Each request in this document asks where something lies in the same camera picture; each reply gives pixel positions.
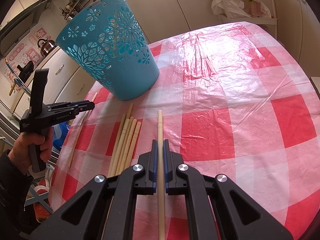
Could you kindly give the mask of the person's left hand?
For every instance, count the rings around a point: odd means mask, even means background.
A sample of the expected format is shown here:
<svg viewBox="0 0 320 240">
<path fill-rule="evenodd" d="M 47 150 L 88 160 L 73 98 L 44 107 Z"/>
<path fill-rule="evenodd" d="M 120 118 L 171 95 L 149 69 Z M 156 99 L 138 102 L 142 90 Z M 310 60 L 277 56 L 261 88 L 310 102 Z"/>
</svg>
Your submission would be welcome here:
<svg viewBox="0 0 320 240">
<path fill-rule="evenodd" d="M 23 175 L 27 174 L 29 167 L 31 166 L 29 145 L 35 144 L 40 146 L 40 157 L 44 162 L 47 162 L 51 158 L 53 133 L 54 130 L 50 127 L 45 136 L 25 132 L 19 135 L 13 145 L 13 148 L 8 154 L 8 157 Z"/>
</svg>

